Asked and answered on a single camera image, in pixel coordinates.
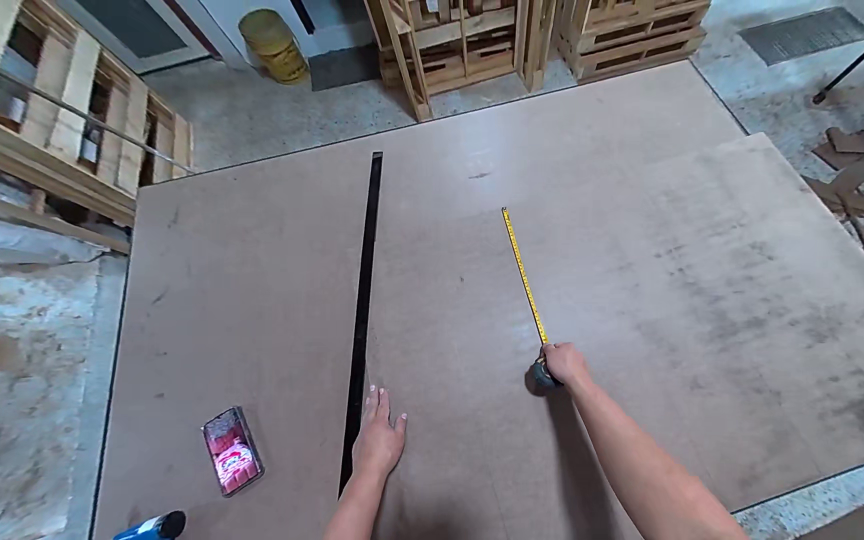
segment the smartphone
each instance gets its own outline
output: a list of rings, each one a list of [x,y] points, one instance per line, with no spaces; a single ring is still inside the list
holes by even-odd
[[[201,432],[222,497],[232,497],[265,472],[241,406],[234,406],[209,420],[201,427]]]

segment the black pole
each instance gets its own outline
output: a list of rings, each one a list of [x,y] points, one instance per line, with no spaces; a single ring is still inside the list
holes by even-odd
[[[825,88],[822,88],[822,91],[812,96],[812,103],[819,105],[820,103],[826,101],[826,96],[829,95],[829,91],[831,91],[835,85],[838,85],[843,79],[846,78],[846,75],[852,73],[853,69],[856,69],[858,65],[862,64],[864,61],[864,53],[858,56],[842,73],[839,73],[839,76],[835,79],[832,79],[832,82],[825,85]]]
[[[348,401],[345,408],[345,439],[342,444],[342,469],[339,496],[353,475],[353,445],[362,422],[362,387],[366,383],[366,343],[369,337],[369,301],[372,300],[373,258],[376,253],[378,196],[382,183],[382,153],[372,152],[366,197],[366,223],[362,231],[362,258],[359,262],[359,294],[355,305],[352,335],[352,362],[348,376]]]

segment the mdf board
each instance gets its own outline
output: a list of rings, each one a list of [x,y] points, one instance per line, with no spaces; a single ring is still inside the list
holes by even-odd
[[[96,538],[175,509],[190,519],[182,538],[324,530],[372,159],[362,146],[141,189]],[[266,472],[226,499],[200,427],[236,405]]]
[[[864,463],[864,252],[764,135],[509,212],[549,338],[730,510]],[[370,380],[409,413],[378,538],[638,537],[568,396],[525,389],[498,206],[380,227],[371,313]]]
[[[188,511],[192,540],[322,534],[339,482],[373,152],[384,154],[385,252],[396,228],[448,226],[742,137],[684,62],[142,187],[96,537],[175,509]],[[399,409],[402,389],[391,392]],[[268,470],[224,499],[199,427],[236,403]],[[416,441],[432,412],[410,412],[419,430],[410,425],[406,453],[426,452]]]

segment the tape measure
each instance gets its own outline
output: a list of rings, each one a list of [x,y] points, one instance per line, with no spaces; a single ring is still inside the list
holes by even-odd
[[[509,209],[506,206],[502,206],[502,217],[505,218],[505,230],[509,232],[511,251],[515,253],[515,263],[518,264],[518,275],[522,277],[522,287],[525,288],[525,296],[529,298],[529,308],[532,308],[532,318],[535,321],[535,328],[538,329],[538,338],[542,340],[542,345],[546,345],[549,342],[549,338],[546,336],[546,327],[543,326],[543,318],[539,316],[536,299],[532,297],[529,277],[525,275],[525,266],[522,265],[522,254],[519,252],[519,242],[516,241],[516,232],[512,229],[512,220],[509,219]]]
[[[543,318],[539,316],[539,309],[536,307],[536,299],[532,296],[532,287],[529,286],[529,277],[525,275],[525,266],[522,264],[522,253],[519,252],[519,242],[516,241],[516,232],[512,229],[512,220],[509,219],[509,208],[502,206],[502,217],[505,218],[505,230],[509,233],[509,241],[511,242],[511,251],[515,254],[515,264],[518,265],[518,276],[522,278],[522,287],[525,288],[525,296],[529,299],[529,308],[532,309],[532,318],[535,321],[535,328],[538,330],[538,338],[542,340],[542,345],[549,342],[546,336],[546,327],[543,326]],[[549,368],[546,365],[546,353],[540,352],[538,358],[532,362],[530,368],[535,382],[540,387],[552,388],[561,387],[562,383],[556,377],[549,373]]]

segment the wooden pallet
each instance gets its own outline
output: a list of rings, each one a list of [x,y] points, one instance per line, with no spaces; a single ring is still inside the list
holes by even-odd
[[[706,31],[697,26],[581,55],[576,79],[580,84],[591,83],[684,60],[699,48],[705,38]]]
[[[686,58],[702,43],[699,25],[710,5],[711,0],[564,0],[553,41],[577,81],[598,81]]]
[[[418,120],[429,96],[518,72],[542,87],[555,0],[366,0],[387,88],[402,86]]]
[[[39,91],[191,166],[186,120],[51,0],[0,0],[0,63],[6,54],[29,64]],[[186,174],[24,88],[4,90],[9,85],[0,76],[0,101],[11,105],[0,107],[0,170],[126,226],[135,221],[139,186]]]

